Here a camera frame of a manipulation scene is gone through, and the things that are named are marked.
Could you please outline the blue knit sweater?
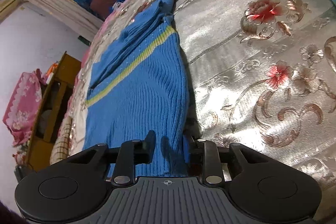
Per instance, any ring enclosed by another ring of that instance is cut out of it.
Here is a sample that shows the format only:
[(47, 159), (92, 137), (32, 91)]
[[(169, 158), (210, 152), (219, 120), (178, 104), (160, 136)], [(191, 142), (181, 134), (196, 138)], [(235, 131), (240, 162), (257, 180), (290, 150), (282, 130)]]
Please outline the blue knit sweater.
[(124, 28), (92, 66), (84, 148), (156, 134), (153, 160), (136, 166), (139, 176), (184, 176), (182, 132), (189, 86), (179, 35), (173, 27), (175, 0), (155, 0)]

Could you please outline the checked beige pillow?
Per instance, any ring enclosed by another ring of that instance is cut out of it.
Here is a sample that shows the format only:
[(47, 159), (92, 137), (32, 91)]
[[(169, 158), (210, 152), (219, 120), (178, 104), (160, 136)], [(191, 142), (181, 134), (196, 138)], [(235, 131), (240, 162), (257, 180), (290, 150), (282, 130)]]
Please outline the checked beige pillow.
[(50, 165), (53, 165), (68, 157), (71, 126), (72, 118), (70, 116), (65, 117), (62, 121), (58, 137), (51, 151)]

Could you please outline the wooden side desk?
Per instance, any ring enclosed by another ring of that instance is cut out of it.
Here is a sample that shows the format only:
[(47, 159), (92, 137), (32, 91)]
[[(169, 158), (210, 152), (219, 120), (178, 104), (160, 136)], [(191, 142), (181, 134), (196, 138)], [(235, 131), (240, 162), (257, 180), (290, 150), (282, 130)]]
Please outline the wooden side desk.
[(29, 169), (39, 171), (49, 166), (80, 68), (80, 61), (64, 53), (44, 89), (25, 159)]

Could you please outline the pink floral bag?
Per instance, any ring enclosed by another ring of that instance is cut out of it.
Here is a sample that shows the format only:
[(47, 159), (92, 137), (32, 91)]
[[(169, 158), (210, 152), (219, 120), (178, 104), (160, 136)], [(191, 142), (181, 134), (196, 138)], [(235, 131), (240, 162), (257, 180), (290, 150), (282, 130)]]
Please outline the pink floral bag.
[(42, 101), (42, 85), (45, 79), (41, 70), (23, 72), (10, 97), (3, 123), (13, 136), (13, 146), (26, 143)]

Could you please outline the green bottle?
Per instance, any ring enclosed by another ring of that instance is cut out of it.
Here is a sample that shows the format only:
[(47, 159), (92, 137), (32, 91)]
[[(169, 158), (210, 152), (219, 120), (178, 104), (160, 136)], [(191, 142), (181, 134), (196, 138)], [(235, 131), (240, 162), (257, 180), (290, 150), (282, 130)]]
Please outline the green bottle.
[(78, 39), (80, 40), (80, 42), (84, 43), (86, 46), (91, 45), (91, 42), (82, 36), (79, 36)]

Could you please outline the floral satin bedspread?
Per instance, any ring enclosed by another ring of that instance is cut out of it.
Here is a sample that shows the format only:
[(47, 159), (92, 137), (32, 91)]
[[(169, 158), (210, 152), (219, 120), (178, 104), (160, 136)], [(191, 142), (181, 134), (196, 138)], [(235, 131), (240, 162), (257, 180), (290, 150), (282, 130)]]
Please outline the floral satin bedspread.
[[(155, 0), (126, 0), (94, 38), (71, 106), (70, 155), (82, 150), (92, 66)], [(312, 176), (315, 220), (335, 221), (335, 5), (331, 0), (176, 0), (190, 85), (186, 128), (239, 142)]]

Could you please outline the blue plastic bag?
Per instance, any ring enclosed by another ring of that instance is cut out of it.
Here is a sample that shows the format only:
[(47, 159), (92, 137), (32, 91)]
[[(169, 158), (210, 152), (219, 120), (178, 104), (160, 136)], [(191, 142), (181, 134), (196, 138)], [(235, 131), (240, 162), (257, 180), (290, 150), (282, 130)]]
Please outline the blue plastic bag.
[(73, 0), (75, 1), (79, 6), (81, 6), (83, 9), (87, 10), (91, 14), (94, 14), (95, 12), (91, 9), (91, 3), (92, 0)]

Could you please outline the left beige curtain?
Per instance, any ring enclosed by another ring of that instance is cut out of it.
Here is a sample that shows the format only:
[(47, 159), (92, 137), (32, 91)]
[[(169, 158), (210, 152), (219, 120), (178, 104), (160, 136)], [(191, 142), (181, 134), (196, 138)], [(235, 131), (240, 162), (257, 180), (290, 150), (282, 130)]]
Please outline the left beige curtain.
[(40, 9), (51, 14), (57, 20), (91, 41), (98, 33), (103, 21), (74, 0), (26, 0)]

